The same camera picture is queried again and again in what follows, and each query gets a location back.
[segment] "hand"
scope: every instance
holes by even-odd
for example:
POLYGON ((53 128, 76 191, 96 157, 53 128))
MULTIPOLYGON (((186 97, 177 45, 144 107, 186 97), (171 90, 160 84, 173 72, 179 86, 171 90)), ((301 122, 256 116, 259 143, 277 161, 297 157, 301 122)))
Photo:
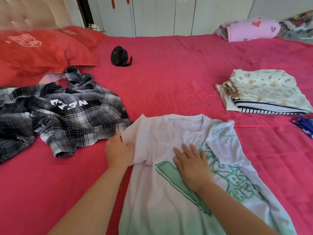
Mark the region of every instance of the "hand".
POLYGON ((205 152, 201 149, 201 157, 194 145, 190 145, 190 149, 182 144, 184 155, 177 148, 174 148, 174 153, 177 158, 174 158, 175 165, 177 166, 182 180, 186 186, 192 191, 199 194, 201 189, 213 183, 213 173, 205 152))
POLYGON ((123 143, 121 133, 117 133, 106 142, 105 153, 110 168, 126 170, 134 157, 134 145, 123 143))

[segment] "black and white plaid shirt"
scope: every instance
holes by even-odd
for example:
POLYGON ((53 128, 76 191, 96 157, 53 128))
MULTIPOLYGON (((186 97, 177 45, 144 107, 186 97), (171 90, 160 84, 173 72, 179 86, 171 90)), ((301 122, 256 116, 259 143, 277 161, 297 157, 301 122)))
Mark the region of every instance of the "black and white plaid shirt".
POLYGON ((69 68, 68 89, 55 82, 0 89, 0 163, 40 135, 56 157, 73 155, 132 124, 119 96, 69 68))

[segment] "black round object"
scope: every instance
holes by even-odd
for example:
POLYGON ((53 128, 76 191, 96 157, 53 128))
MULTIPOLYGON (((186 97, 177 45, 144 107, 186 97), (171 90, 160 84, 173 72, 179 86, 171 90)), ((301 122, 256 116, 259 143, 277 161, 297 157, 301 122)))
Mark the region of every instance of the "black round object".
POLYGON ((120 46, 115 47, 111 53, 111 62, 115 66, 127 67, 131 65, 132 60, 133 60, 133 57, 131 57, 130 62, 127 63, 128 61, 127 51, 120 46))

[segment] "pink rolled blanket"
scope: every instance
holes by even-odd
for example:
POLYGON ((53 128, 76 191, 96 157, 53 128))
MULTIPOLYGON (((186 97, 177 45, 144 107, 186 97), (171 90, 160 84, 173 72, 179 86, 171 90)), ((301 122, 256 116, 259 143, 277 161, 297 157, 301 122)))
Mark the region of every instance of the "pink rolled blanket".
POLYGON ((277 36, 280 25, 276 20, 256 17, 249 20, 228 21, 214 33, 228 42, 271 39, 277 36))

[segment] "red heart print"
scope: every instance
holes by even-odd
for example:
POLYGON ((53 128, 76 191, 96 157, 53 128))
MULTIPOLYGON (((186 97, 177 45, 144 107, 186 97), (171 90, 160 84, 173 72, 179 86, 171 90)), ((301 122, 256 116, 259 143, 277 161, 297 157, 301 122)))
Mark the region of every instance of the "red heart print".
POLYGON ((262 21, 258 21, 258 22, 252 22, 252 25, 256 26, 256 27, 260 27, 262 21))

